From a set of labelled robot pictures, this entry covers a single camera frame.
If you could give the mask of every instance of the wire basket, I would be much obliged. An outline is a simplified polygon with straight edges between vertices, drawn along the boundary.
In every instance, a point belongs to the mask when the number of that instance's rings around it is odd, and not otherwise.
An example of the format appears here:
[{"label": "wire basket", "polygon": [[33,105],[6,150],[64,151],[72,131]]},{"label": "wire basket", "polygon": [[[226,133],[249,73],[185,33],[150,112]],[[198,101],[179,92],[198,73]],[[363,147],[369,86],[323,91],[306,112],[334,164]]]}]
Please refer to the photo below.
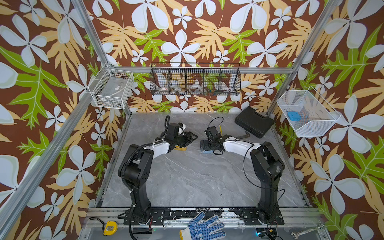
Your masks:
[{"label": "wire basket", "polygon": [[102,68],[91,95],[98,107],[124,109],[132,91],[133,74],[129,71]]},{"label": "wire basket", "polygon": [[149,80],[152,95],[236,96],[240,93],[240,64],[236,67],[233,67],[234,64],[227,65],[231,67],[199,64],[200,67],[172,67],[151,63]]},{"label": "wire basket", "polygon": [[324,136],[341,117],[321,94],[314,95],[310,90],[287,91],[277,104],[298,137]]}]

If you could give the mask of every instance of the work glove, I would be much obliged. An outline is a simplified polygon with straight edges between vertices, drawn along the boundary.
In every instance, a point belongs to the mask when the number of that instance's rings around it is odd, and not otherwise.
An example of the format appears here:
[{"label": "work glove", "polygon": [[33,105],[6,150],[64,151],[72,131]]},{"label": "work glove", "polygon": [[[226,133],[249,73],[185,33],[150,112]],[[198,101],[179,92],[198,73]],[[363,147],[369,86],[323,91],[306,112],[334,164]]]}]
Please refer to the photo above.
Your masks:
[{"label": "work glove", "polygon": [[199,212],[189,223],[188,227],[180,230],[181,240],[215,240],[225,237],[225,232],[219,231],[224,228],[224,224],[218,221],[218,216],[214,215],[208,220],[201,220],[205,217],[204,212]]}]

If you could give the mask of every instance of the black plastic case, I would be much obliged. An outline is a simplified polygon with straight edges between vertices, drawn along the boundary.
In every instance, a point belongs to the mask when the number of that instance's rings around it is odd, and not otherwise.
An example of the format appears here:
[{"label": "black plastic case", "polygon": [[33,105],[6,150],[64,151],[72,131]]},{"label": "black plastic case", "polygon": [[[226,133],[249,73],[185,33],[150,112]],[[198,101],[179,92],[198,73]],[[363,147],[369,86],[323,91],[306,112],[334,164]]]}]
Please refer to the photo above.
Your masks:
[{"label": "black plastic case", "polygon": [[247,107],[235,118],[235,123],[256,137],[262,138],[275,121],[257,113],[253,108]]}]

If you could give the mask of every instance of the floral wallpaper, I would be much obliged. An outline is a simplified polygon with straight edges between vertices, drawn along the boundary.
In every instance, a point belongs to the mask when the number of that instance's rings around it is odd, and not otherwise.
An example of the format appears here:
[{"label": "floral wallpaper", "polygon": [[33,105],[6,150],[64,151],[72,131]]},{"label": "floral wallpaper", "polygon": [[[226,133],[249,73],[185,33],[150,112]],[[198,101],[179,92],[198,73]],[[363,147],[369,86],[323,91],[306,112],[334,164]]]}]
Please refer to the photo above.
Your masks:
[{"label": "floral wallpaper", "polygon": [[[0,211],[98,73],[69,0],[0,0]],[[76,239],[124,124],[90,105],[7,239]]]},{"label": "floral wallpaper", "polygon": [[314,87],[320,102],[341,114],[324,136],[296,137],[275,111],[302,188],[335,240],[384,238],[383,6],[343,1],[291,83],[291,89]]},{"label": "floral wallpaper", "polygon": [[[326,1],[84,1],[109,62],[116,66],[220,63],[292,66]],[[152,96],[149,74],[135,74],[132,112],[266,111],[285,74],[242,74],[237,96]]]}]

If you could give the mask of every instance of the gray marble tabletop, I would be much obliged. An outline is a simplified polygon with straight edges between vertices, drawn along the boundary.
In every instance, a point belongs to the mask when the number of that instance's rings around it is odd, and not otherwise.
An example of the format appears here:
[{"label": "gray marble tabletop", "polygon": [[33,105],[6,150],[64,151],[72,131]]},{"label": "gray marble tabletop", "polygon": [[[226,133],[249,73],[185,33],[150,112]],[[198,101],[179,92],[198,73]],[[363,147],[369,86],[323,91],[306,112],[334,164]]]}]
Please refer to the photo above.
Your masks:
[{"label": "gray marble tabletop", "polygon": [[[129,207],[131,198],[129,190],[123,185],[117,170],[131,144],[142,145],[153,142],[164,131],[163,113],[135,113],[132,115],[128,133],[124,139],[120,155],[117,159],[111,181],[103,195],[102,207]],[[206,139],[204,130],[208,123],[218,117],[224,117],[221,124],[223,134],[232,136],[245,135],[245,131],[236,125],[237,114],[220,113],[174,113],[170,114],[170,122],[184,123],[186,131],[191,131],[199,138],[190,144],[186,151],[173,150],[168,154],[153,159],[149,178],[146,182],[147,195],[152,206],[165,207],[234,207],[257,206],[260,189],[253,186],[244,176],[243,157],[224,152],[218,156],[200,152],[200,140]],[[263,143],[268,141],[277,147],[271,130],[259,139],[251,134],[245,139],[249,142]],[[279,200],[281,207],[303,207],[304,200],[286,167],[280,179],[279,189],[285,194]],[[245,171],[253,183],[260,184],[256,177],[252,162],[245,160]]]}]

